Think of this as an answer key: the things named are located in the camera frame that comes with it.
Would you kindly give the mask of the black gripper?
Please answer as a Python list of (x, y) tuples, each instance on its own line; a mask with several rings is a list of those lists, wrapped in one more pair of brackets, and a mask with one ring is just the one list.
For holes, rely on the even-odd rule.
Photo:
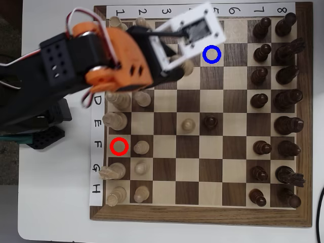
[[(184, 76), (184, 70), (182, 67), (176, 67), (171, 71), (161, 72), (159, 61), (149, 39), (150, 34), (152, 34), (151, 29), (143, 26), (131, 26), (130, 28), (128, 28), (127, 33), (137, 43), (146, 59), (153, 79), (153, 87), (166, 83), (177, 82)], [(174, 61), (179, 58), (178, 54), (167, 44), (162, 43), (161, 46), (164, 50), (164, 54), (161, 58), (163, 61)]]

